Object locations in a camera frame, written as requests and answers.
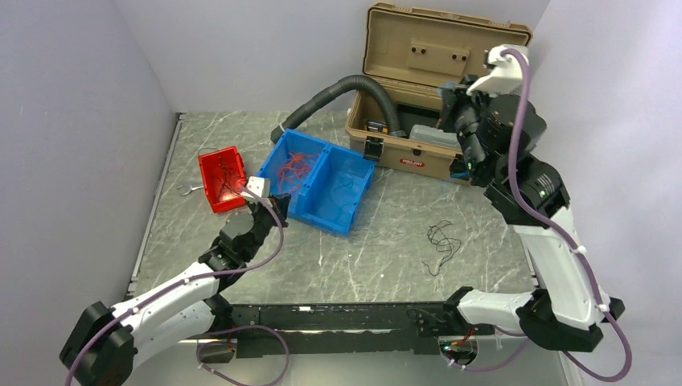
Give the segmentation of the grey plastic organizer case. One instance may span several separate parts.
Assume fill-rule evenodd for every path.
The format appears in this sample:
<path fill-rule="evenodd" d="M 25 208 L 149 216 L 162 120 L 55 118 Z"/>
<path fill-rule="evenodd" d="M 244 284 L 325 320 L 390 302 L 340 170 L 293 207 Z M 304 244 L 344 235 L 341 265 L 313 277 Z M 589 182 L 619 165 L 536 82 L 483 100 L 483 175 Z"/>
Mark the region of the grey plastic organizer case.
<path fill-rule="evenodd" d="M 461 146 L 455 133 L 447 133 L 428 125 L 414 125 L 409 133 L 409 140 L 429 143 L 460 150 Z"/>

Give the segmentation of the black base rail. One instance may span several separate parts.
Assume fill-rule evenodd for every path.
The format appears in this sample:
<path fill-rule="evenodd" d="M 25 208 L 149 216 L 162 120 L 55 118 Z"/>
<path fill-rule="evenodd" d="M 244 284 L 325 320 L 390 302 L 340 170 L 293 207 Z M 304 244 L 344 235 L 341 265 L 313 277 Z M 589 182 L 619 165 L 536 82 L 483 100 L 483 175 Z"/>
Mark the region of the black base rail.
<path fill-rule="evenodd" d="M 456 321 L 443 302 L 238 305 L 201 338 L 229 338 L 240 359 L 281 354 L 407 351 L 436 355 L 441 344 L 471 342 L 492 329 Z"/>

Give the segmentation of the tan plastic toolbox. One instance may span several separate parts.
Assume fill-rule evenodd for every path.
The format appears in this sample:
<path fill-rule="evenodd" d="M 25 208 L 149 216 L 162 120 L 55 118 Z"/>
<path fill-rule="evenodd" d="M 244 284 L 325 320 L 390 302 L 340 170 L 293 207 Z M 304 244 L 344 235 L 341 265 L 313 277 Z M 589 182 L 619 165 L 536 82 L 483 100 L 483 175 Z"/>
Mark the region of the tan plastic toolbox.
<path fill-rule="evenodd" d="M 523 23 L 378 2 L 368 9 L 363 73 L 387 91 L 392 105 L 442 106 L 438 87 L 467 74 L 486 75 L 484 52 L 504 43 L 527 46 L 532 29 Z M 461 150 L 369 130 L 385 123 L 367 93 L 355 95 L 345 125 L 349 146 L 378 166 L 466 183 Z"/>

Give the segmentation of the black tray in toolbox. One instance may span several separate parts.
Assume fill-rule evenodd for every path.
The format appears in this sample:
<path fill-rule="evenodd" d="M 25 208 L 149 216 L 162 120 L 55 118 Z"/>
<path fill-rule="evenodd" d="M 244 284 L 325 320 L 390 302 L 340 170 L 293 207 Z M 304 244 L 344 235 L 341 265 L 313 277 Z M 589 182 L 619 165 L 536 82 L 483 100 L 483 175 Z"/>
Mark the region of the black tray in toolbox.
<path fill-rule="evenodd" d="M 415 125 L 434 127 L 440 116 L 439 109 L 429 109 L 406 103 L 397 103 L 396 112 L 400 126 L 406 133 L 410 133 Z"/>

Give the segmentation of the red plastic bin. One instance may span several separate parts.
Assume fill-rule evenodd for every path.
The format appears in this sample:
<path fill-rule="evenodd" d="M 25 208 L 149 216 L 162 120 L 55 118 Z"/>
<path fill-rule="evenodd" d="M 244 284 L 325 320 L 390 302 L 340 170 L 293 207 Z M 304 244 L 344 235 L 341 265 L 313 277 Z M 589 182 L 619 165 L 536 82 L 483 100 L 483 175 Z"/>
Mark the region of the red plastic bin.
<path fill-rule="evenodd" d="M 244 162 L 235 146 L 214 150 L 198 157 L 204 194 L 214 213 L 243 207 L 240 186 L 246 180 Z"/>

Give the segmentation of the blue two-compartment plastic bin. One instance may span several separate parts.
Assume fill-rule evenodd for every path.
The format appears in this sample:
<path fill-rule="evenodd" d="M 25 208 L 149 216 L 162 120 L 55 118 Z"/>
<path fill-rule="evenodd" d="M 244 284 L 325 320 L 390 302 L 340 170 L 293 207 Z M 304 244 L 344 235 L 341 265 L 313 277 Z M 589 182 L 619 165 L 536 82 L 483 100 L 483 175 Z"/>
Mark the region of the blue two-compartment plastic bin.
<path fill-rule="evenodd" d="M 347 236 L 375 167 L 357 151 L 288 129 L 257 176 L 272 193 L 291 194 L 289 218 Z"/>

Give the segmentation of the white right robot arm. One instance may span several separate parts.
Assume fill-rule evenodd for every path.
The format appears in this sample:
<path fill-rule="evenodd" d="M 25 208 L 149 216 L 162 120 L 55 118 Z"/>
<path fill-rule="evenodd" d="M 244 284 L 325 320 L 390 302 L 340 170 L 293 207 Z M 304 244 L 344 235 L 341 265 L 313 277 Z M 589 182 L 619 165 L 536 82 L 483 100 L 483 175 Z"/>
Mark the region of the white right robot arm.
<path fill-rule="evenodd" d="M 446 300 L 444 325 L 461 334 L 472 325 L 487 324 L 519 331 L 547 350 L 590 352 L 602 340 L 600 324 L 618 318 L 625 306 L 585 271 L 567 188 L 553 166 L 532 154 L 546 121 L 527 103 L 520 135 L 514 137 L 520 96 L 467 94 L 473 82 L 467 76 L 439 90 L 438 127 L 457 138 L 463 158 L 455 171 L 481 187 L 520 236 L 539 284 L 520 294 L 463 286 Z"/>

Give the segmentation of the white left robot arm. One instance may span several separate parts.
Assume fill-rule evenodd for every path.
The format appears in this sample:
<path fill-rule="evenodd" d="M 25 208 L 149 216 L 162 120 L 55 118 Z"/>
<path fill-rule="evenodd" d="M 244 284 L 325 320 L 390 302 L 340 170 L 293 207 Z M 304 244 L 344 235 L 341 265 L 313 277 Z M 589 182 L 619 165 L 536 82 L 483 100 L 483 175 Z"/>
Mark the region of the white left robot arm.
<path fill-rule="evenodd" d="M 290 201 L 288 193 L 258 198 L 176 277 L 114 306 L 95 302 L 85 308 L 59 354 L 68 370 L 64 383 L 121 385 L 137 366 L 180 340 L 225 335 L 232 306 L 220 293 L 277 255 L 251 262 L 271 228 L 284 235 Z"/>

